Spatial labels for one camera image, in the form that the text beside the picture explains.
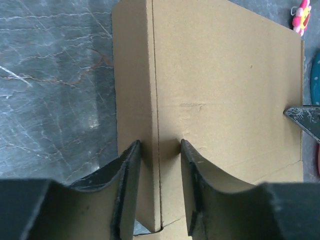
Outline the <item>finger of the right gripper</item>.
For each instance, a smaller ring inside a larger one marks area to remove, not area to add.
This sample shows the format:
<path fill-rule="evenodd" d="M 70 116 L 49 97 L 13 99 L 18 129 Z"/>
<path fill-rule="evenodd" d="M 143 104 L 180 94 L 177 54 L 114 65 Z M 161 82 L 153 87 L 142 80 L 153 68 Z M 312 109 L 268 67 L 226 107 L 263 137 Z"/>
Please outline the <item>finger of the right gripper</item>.
<path fill-rule="evenodd" d="M 304 132 L 320 143 L 320 106 L 303 105 L 289 107 L 283 114 L 296 123 Z"/>

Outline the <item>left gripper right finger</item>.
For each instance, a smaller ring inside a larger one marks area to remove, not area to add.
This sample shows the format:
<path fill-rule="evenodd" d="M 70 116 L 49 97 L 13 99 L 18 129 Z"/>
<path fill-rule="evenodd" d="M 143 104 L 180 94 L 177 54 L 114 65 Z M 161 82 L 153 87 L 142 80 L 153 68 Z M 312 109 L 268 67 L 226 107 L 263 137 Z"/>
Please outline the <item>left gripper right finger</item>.
<path fill-rule="evenodd" d="M 187 233 L 194 240 L 317 240 L 320 185 L 242 181 L 181 141 Z"/>

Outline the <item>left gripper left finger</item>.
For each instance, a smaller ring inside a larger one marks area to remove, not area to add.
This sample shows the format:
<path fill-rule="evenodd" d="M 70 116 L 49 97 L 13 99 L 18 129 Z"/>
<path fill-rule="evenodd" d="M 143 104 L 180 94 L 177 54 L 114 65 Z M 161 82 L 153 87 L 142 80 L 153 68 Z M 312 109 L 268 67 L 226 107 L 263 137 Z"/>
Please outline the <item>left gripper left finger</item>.
<path fill-rule="evenodd" d="M 131 240 L 141 142 L 95 172 L 64 185 L 44 178 L 0 181 L 3 240 Z"/>

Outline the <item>brown cardboard paper box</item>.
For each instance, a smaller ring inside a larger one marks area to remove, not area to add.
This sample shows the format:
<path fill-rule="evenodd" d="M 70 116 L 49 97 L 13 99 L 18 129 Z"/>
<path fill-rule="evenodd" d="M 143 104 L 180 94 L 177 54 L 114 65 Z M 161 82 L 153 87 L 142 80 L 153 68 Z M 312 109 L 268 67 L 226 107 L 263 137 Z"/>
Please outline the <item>brown cardboard paper box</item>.
<path fill-rule="evenodd" d="M 117 145 L 143 147 L 138 240 L 188 239 L 180 142 L 238 180 L 302 182 L 301 36 L 228 0 L 112 9 Z"/>

